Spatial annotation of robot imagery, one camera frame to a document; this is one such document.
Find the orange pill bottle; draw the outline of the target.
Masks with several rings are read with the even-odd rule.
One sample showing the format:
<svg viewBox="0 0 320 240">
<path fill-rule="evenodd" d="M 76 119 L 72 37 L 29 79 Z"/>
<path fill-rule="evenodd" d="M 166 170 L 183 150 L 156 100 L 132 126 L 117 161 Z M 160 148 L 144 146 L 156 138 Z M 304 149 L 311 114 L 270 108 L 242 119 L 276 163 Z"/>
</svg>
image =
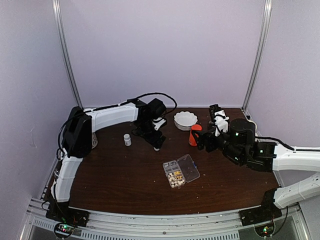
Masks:
<svg viewBox="0 0 320 240">
<path fill-rule="evenodd" d="M 202 131 L 202 126 L 199 124 L 194 124 L 190 127 L 188 143 L 192 147 L 197 146 L 198 135 L 197 135 L 196 131 Z"/>
</svg>

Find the taller small white bottle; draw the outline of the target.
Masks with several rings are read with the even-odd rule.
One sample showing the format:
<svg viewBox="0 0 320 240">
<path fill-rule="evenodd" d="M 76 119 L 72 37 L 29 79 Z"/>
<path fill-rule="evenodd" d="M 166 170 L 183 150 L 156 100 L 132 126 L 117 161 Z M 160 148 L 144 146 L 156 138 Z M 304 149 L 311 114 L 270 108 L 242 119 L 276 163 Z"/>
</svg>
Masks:
<svg viewBox="0 0 320 240">
<path fill-rule="evenodd" d="M 126 133 L 126 134 L 123 135 L 123 139 L 124 139 L 124 144 L 125 144 L 127 147 L 129 147 L 129 146 L 132 145 L 131 136 L 130 136 L 128 133 Z"/>
</svg>

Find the clear plastic pill organizer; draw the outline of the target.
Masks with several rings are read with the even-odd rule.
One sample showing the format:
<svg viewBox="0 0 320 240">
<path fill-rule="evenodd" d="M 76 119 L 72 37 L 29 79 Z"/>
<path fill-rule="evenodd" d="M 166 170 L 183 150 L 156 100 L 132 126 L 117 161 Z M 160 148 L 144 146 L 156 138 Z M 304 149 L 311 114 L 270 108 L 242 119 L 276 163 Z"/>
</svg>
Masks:
<svg viewBox="0 0 320 240">
<path fill-rule="evenodd" d="M 185 184 L 193 182 L 198 178 L 200 178 L 201 176 L 200 172 L 198 171 L 196 163 L 193 161 L 192 157 L 189 154 L 186 154 L 178 158 L 177 160 L 164 162 L 162 164 L 162 167 L 163 167 L 165 176 L 167 178 L 167 181 L 168 181 L 169 173 L 174 174 L 174 172 L 176 171 L 180 171 L 182 174 L 182 179 L 177 179 L 177 182 L 181 181 L 181 182 L 185 182 Z"/>
</svg>

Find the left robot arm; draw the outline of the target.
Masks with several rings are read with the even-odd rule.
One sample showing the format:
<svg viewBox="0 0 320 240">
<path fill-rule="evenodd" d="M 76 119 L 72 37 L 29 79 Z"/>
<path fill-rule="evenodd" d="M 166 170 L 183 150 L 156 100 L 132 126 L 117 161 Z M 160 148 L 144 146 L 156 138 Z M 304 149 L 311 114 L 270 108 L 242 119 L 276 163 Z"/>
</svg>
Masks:
<svg viewBox="0 0 320 240">
<path fill-rule="evenodd" d="M 70 200 L 71 187 L 77 170 L 92 150 L 92 134 L 100 129 L 131 122 L 135 125 L 133 135 L 144 139 L 156 151 L 162 147 L 165 136 L 160 128 L 167 121 L 164 118 L 166 106 L 158 98 L 149 103 L 139 99 L 110 106 L 82 109 L 74 107 L 62 128 L 58 149 L 61 165 L 55 173 L 55 181 L 51 187 L 51 196 L 57 202 L 52 213 L 61 222 L 72 218 L 72 211 L 63 203 Z"/>
</svg>

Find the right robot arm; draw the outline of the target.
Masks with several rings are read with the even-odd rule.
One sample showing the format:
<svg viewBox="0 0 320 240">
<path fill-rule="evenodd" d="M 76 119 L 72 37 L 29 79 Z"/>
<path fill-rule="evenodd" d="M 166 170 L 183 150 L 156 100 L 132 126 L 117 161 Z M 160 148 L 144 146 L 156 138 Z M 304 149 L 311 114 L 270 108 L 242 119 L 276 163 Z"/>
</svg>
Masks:
<svg viewBox="0 0 320 240">
<path fill-rule="evenodd" d="M 215 126 L 208 131 L 192 130 L 197 148 L 208 153 L 220 150 L 225 158 L 238 166 L 257 172 L 285 170 L 310 171 L 310 177 L 264 194 L 262 206 L 256 210 L 259 220 L 268 220 L 276 207 L 283 209 L 293 203 L 320 194 L 320 149 L 318 147 L 293 147 L 272 137 L 257 137 L 254 123 L 237 118 L 223 131 Z"/>
</svg>

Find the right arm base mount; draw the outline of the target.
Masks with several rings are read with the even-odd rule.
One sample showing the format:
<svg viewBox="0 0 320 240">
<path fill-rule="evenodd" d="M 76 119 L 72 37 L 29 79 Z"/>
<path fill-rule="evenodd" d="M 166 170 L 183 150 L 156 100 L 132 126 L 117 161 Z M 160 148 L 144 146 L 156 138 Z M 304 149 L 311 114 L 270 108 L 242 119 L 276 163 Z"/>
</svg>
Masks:
<svg viewBox="0 0 320 240">
<path fill-rule="evenodd" d="M 276 233 L 274 220 L 282 216 L 282 210 L 275 205 L 276 190 L 267 190 L 260 206 L 239 211 L 242 226 L 255 225 L 255 233 L 259 237 L 269 238 Z"/>
</svg>

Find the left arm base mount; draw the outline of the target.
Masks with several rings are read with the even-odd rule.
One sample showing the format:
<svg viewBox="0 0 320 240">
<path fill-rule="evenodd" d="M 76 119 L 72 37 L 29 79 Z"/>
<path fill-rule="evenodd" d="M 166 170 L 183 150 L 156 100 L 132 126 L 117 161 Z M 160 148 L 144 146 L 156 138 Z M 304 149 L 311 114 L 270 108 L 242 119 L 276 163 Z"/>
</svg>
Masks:
<svg viewBox="0 0 320 240">
<path fill-rule="evenodd" d="M 86 227 L 90 213 L 69 207 L 69 201 L 58 202 L 56 195 L 50 193 L 47 201 L 49 203 L 45 217 L 56 221 L 53 233 L 59 239 L 69 238 L 77 227 Z"/>
</svg>

